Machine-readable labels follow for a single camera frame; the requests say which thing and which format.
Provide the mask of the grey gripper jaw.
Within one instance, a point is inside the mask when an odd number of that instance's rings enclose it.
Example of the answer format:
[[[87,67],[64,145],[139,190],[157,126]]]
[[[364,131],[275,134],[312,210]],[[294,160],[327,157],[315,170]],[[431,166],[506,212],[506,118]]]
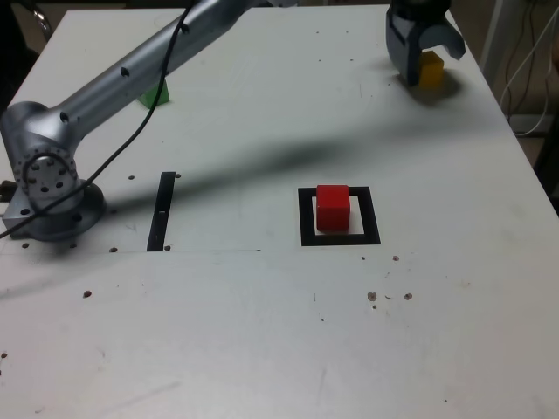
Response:
[[[421,51],[443,46],[451,58],[461,60],[465,55],[465,41],[446,19],[422,30],[418,39]]]

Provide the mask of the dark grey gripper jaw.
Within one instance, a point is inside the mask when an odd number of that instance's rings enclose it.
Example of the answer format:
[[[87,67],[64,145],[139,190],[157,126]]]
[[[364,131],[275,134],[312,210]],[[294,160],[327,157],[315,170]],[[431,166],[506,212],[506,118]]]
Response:
[[[419,82],[419,47],[418,22],[398,16],[394,10],[386,14],[386,45],[390,61],[398,70],[407,86],[416,86]]]

